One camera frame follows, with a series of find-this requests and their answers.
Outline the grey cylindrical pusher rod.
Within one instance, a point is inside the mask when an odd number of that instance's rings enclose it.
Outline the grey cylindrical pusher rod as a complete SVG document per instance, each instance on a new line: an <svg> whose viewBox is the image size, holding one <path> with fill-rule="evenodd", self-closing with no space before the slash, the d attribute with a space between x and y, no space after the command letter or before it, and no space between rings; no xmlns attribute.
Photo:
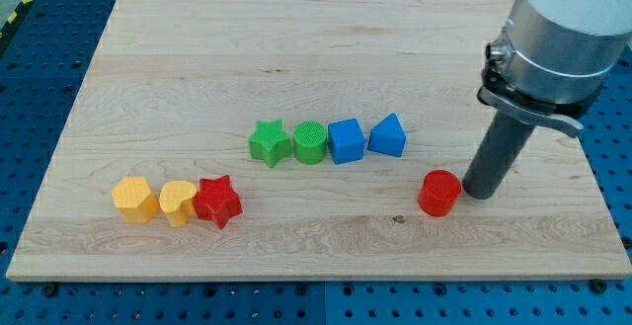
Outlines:
<svg viewBox="0 0 632 325"><path fill-rule="evenodd" d="M464 191L477 200L492 197L533 131L534 125L496 113L462 179Z"/></svg>

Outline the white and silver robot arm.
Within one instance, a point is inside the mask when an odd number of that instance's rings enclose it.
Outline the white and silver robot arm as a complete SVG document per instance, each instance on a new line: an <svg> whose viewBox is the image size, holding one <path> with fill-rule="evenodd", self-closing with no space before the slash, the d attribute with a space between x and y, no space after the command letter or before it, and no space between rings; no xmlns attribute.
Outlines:
<svg viewBox="0 0 632 325"><path fill-rule="evenodd" d="M570 137L631 41L631 0L515 0L487 44L478 100L496 114L462 180L490 198L538 126Z"/></svg>

